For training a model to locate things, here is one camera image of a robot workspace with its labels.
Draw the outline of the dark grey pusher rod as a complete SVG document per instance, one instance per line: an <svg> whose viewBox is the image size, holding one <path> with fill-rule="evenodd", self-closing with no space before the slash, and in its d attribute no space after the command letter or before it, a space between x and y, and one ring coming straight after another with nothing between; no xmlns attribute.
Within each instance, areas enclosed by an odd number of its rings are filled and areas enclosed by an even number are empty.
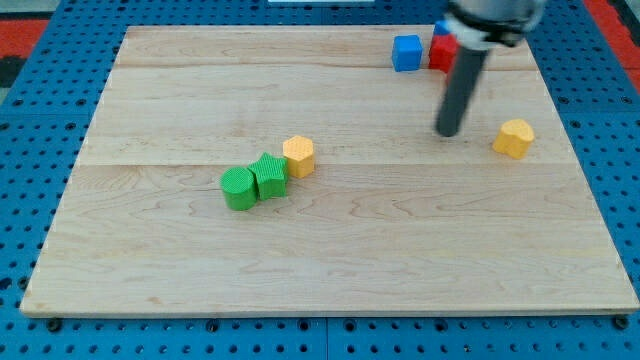
<svg viewBox="0 0 640 360"><path fill-rule="evenodd" d="M435 130L439 135L458 134L488 55L488 50L459 48L436 117Z"/></svg>

